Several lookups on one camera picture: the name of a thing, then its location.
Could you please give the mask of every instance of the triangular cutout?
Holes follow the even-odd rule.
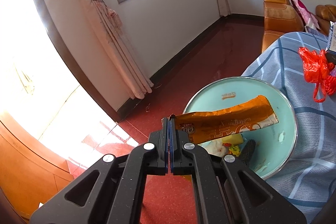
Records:
[[[69,192],[66,193],[65,199],[83,207],[91,193],[95,182],[99,176],[99,171],[94,170],[88,174],[82,181],[74,186]]]
[[[264,189],[262,189],[258,184],[256,184],[245,172],[242,171],[238,172],[238,176],[245,188],[247,196],[253,207],[257,207],[272,198]]]

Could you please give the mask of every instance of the red floor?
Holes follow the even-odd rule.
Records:
[[[241,75],[260,54],[263,31],[262,22],[224,20],[156,85],[125,121],[118,124],[120,127],[113,128],[101,143],[92,141],[89,136],[83,142],[94,147],[96,155],[129,153],[134,141],[135,144],[145,143],[152,131],[161,128],[163,117],[181,114],[202,87],[218,79]],[[87,167],[70,164],[75,177]],[[191,182],[170,174],[148,177],[141,223],[196,224]]]

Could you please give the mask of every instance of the black baseboard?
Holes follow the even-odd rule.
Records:
[[[214,30],[220,23],[226,21],[227,19],[245,19],[252,20],[256,22],[263,22],[264,17],[254,16],[254,15],[243,15],[243,14],[232,14],[227,17],[221,17],[212,23],[208,28],[206,28],[202,33],[200,33],[194,40],[187,44],[183,49],[181,49],[175,56],[173,56],[162,68],[155,72],[150,80],[154,83],[154,86],[157,85],[161,79],[171,71],[176,64],[184,58],[194,47],[197,46],[212,30]],[[117,113],[121,119],[125,119],[128,114],[140,103],[140,99],[131,99],[129,98],[118,110]]]

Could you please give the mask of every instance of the orange snack wrapper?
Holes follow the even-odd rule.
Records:
[[[222,110],[177,115],[175,128],[187,132],[190,142],[200,144],[278,122],[267,98],[258,95],[246,103]]]

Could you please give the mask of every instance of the blue plaid tablecloth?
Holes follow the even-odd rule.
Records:
[[[326,48],[327,38],[287,33],[263,52],[243,76],[272,84],[294,107],[298,123],[296,147],[289,162],[267,182],[301,210],[310,223],[336,187],[336,95],[323,103],[314,102],[315,84],[303,78],[298,54],[301,46],[319,52]]]

